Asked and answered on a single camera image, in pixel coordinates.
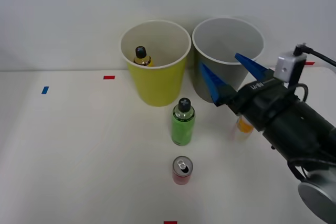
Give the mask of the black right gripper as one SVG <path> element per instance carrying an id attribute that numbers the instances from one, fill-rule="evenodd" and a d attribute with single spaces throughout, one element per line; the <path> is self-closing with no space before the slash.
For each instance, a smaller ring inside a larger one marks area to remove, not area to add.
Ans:
<path id="1" fill-rule="evenodd" d="M 205 64 L 200 63 L 202 78 L 213 103 L 228 105 L 236 115 L 243 115 L 258 131 L 293 132 L 298 116 L 294 113 L 296 85 L 285 87 L 273 79 L 274 71 L 236 53 L 238 60 L 258 81 L 243 86 L 238 92 L 221 80 Z"/>

